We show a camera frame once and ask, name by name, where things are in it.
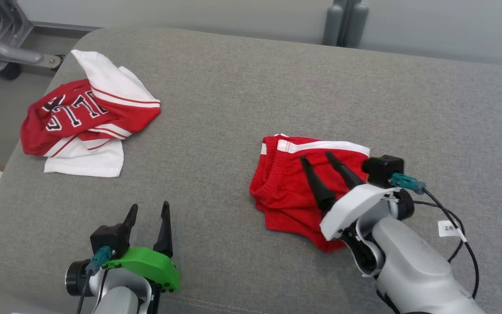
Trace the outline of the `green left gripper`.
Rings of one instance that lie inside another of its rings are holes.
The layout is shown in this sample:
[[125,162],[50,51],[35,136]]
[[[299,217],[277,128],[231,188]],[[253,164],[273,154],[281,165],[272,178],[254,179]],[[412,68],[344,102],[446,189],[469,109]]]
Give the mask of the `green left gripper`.
[[[122,222],[122,237],[129,240],[132,228],[136,224],[138,205],[131,205]],[[162,290],[176,291],[180,287],[180,273],[170,259],[173,256],[173,233],[171,225],[170,205],[164,201],[160,214],[162,219],[159,236],[150,248],[129,248],[118,259],[104,264],[108,269],[125,269],[160,285]]]

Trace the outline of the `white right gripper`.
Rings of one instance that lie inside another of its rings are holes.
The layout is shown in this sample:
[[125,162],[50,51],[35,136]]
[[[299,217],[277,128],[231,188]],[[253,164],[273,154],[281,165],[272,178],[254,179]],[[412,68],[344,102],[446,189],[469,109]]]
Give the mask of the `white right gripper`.
[[351,230],[357,233],[355,238],[364,241],[365,236],[371,233],[381,219],[398,217],[398,199],[394,193],[400,191],[399,187],[383,189],[365,184],[365,181],[333,153],[327,151],[325,156],[333,169],[343,178],[346,186],[351,189],[336,201],[336,194],[317,176],[309,159],[300,156],[317,207],[322,212],[328,212],[319,225],[326,240],[337,239],[346,228],[351,227]]

